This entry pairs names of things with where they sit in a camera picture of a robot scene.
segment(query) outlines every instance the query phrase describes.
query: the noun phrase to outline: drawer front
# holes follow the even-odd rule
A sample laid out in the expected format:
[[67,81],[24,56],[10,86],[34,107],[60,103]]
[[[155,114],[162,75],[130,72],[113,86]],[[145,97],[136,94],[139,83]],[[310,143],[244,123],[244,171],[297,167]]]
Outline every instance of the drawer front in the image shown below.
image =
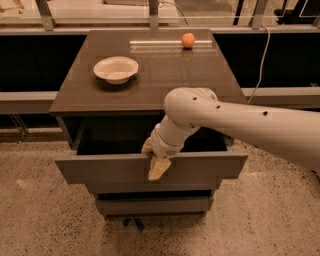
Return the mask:
[[[69,184],[152,184],[148,154],[64,156],[56,159]],[[247,159],[242,152],[180,153],[160,184],[215,184],[217,177],[237,177]]]
[[89,193],[134,193],[134,192],[157,192],[157,191],[186,191],[186,190],[210,190],[214,193],[217,187],[216,180],[211,184],[161,184],[158,183],[91,183],[86,184]]
[[102,215],[139,215],[206,212],[212,199],[177,198],[159,200],[97,200],[96,206]]

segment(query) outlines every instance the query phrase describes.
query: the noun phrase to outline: gray cabinet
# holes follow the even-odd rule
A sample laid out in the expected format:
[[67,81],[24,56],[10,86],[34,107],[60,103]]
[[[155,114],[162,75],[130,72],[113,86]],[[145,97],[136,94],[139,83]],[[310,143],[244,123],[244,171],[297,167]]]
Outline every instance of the gray cabinet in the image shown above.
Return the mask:
[[[229,151],[223,134],[201,128],[160,180],[147,178],[152,155],[141,148],[164,116],[168,91],[206,87],[224,101],[246,103],[210,31],[193,30],[199,45],[191,51],[179,44],[184,32],[159,31],[156,38],[148,31],[90,32],[51,106],[71,148],[56,163],[69,184],[86,186],[104,217],[203,215],[221,181],[238,177],[244,165],[246,153]],[[130,43],[139,40],[141,47]],[[138,74],[120,87],[92,71],[114,55],[139,64]]]

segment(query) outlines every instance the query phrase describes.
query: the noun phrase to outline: drawer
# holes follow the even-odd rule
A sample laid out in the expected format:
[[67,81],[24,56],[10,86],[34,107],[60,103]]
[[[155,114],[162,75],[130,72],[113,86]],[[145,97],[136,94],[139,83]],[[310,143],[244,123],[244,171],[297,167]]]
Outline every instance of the drawer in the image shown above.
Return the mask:
[[214,190],[222,178],[239,175],[247,154],[228,151],[222,134],[201,128],[160,180],[148,181],[152,154],[140,151],[162,118],[160,112],[83,118],[73,153],[56,164],[69,184],[86,184],[92,193]]
[[213,199],[207,197],[96,200],[99,212],[107,217],[134,215],[205,214]]

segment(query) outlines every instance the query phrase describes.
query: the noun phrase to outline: black panel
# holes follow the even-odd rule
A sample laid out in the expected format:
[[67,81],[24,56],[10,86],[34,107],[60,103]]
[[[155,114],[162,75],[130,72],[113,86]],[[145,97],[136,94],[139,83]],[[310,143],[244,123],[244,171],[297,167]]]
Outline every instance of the black panel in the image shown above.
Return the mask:
[[84,40],[84,35],[1,36],[0,88],[58,91]]
[[[255,87],[266,34],[215,34],[241,87]],[[261,87],[320,84],[320,33],[272,34]]]

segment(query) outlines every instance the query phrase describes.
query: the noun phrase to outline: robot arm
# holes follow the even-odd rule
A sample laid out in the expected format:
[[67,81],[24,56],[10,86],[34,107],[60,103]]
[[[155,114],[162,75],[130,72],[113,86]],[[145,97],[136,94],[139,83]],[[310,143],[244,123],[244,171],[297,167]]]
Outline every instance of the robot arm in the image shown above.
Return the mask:
[[166,116],[144,146],[167,162],[151,167],[149,179],[159,179],[184,141],[200,127],[217,130],[292,163],[320,172],[320,115],[316,112],[219,102],[203,88],[178,88],[165,98]]

